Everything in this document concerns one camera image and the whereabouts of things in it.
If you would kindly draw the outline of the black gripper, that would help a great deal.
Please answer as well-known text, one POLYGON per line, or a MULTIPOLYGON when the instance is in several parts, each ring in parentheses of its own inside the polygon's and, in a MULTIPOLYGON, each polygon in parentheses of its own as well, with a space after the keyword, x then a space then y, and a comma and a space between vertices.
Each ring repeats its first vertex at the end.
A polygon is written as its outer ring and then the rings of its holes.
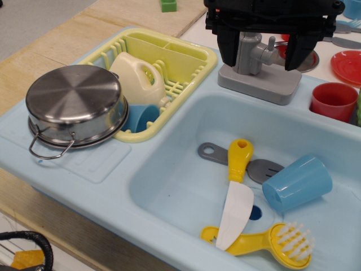
POLYGON ((204 1, 206 29, 217 35, 224 64, 234 67, 241 32, 288 34, 285 70, 297 69, 325 36, 332 36, 343 1, 204 1))

